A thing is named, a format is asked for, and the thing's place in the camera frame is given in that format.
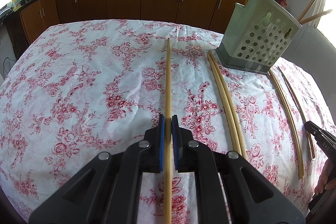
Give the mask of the person's right hand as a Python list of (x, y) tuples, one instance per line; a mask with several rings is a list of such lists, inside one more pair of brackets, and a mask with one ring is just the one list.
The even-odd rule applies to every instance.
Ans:
[(324, 190), (330, 190), (335, 188), (336, 186), (336, 180), (335, 178), (333, 178), (332, 180), (330, 180), (329, 182), (327, 182), (328, 180), (328, 173), (327, 170), (332, 166), (331, 162), (329, 159), (327, 159), (327, 161), (325, 162), (325, 165), (323, 166), (323, 170), (321, 175), (319, 176), (319, 180), (318, 180), (318, 184), (314, 189), (314, 193), (315, 195), (319, 195), (320, 193), (322, 193)]

